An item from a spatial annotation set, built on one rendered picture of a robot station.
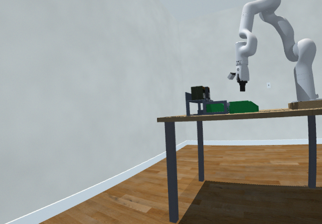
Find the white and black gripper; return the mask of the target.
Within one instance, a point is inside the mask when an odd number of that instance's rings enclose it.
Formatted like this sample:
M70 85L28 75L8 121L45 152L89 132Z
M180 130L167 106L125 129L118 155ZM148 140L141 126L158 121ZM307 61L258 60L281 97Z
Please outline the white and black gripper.
M240 92L245 92L245 85L250 80L249 68L247 65L237 65L236 80L240 85Z

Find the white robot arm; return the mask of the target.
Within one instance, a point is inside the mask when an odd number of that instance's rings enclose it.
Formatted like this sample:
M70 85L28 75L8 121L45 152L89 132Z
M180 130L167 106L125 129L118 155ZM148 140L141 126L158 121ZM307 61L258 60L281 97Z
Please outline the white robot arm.
M246 42L235 43L236 65L248 65L248 57L256 53L257 38L252 33L254 15L259 13L260 18L274 26L279 33L287 59L297 64L294 68L297 101L313 101L317 99L315 94L312 63L316 54L316 45L311 39L302 39L295 43L294 31L285 17L275 15L276 9L280 6L281 0L257 0L244 5L239 36L247 39Z

